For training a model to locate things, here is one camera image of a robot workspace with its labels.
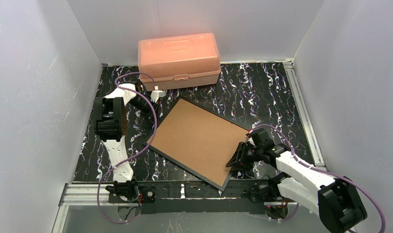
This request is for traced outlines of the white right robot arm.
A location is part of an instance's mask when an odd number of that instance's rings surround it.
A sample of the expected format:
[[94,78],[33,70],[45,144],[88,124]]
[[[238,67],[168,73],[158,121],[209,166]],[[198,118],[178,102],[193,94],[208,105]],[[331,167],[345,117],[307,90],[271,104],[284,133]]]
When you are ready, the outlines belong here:
[[331,233],[344,233],[367,219],[366,209],[356,187],[349,182],[318,172],[296,157],[291,148],[276,144],[264,128],[250,130],[226,167],[248,171],[263,161],[279,173],[269,179],[265,197],[296,201],[316,214]]

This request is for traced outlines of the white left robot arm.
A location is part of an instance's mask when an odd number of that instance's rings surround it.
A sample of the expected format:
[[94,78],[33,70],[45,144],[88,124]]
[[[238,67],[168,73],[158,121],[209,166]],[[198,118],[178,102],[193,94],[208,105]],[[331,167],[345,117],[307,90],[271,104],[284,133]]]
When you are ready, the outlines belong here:
[[138,85],[120,84],[113,92],[95,98],[93,105],[94,132],[103,142],[112,166],[113,181],[117,184],[131,182],[134,171],[129,158],[125,137],[128,132],[126,107],[132,105],[145,114],[147,118],[157,120],[157,105],[166,92],[157,86],[150,95],[139,92]]

